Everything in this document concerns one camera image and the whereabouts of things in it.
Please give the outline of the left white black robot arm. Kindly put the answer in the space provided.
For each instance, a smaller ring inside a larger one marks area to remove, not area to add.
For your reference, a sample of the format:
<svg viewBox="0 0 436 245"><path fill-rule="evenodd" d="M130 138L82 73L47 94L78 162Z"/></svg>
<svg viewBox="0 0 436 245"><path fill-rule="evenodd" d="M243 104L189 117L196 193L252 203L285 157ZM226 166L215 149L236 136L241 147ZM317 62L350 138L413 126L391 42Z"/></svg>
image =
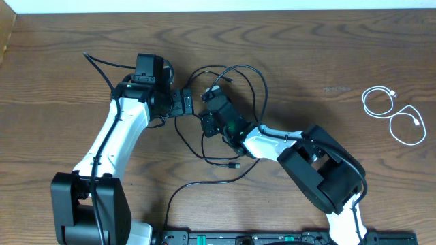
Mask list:
<svg viewBox="0 0 436 245"><path fill-rule="evenodd" d="M122 187L141 133L156 118L190 115L189 89L170 90L122 82L114 89L108 117L84 158L50 185L59 244L154 244L153 226L134 221Z"/></svg>

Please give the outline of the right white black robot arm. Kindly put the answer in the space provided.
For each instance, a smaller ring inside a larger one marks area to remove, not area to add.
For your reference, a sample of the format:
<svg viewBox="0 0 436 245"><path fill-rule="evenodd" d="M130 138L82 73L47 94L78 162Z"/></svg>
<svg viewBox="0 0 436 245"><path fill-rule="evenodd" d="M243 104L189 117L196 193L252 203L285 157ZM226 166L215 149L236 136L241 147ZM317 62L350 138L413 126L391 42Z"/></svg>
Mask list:
<svg viewBox="0 0 436 245"><path fill-rule="evenodd" d="M367 193L365 172L324 129L285 132L231 112L204 111L199 119L206 137L221 134L236 154L278 162L304 196L326 214L336 244L364 242L367 229L359 203Z"/></svg>

